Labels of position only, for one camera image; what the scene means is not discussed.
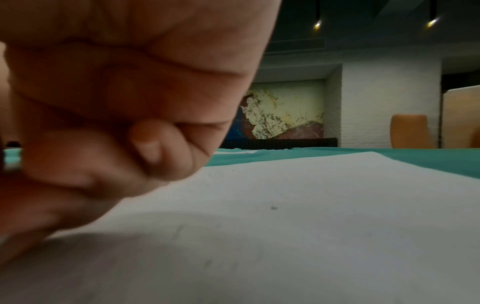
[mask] sheet of paper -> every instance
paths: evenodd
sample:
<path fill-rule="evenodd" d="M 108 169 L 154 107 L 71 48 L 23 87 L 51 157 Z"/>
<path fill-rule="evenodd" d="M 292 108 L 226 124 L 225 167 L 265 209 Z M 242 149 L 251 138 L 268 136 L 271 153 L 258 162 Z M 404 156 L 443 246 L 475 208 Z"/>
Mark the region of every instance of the sheet of paper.
<path fill-rule="evenodd" d="M 376 153 L 208 167 L 0 271 L 1 303 L 475 303 L 480 180 Z"/>

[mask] hand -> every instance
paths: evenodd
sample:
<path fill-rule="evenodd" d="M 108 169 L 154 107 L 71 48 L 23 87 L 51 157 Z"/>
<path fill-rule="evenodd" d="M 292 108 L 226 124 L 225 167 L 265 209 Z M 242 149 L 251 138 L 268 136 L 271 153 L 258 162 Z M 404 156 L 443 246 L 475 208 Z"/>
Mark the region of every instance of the hand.
<path fill-rule="evenodd" d="M 23 145 L 22 174 L 0 179 L 0 234 L 91 222 L 122 198 L 205 165 L 255 75 L 279 6 L 0 0 Z"/>

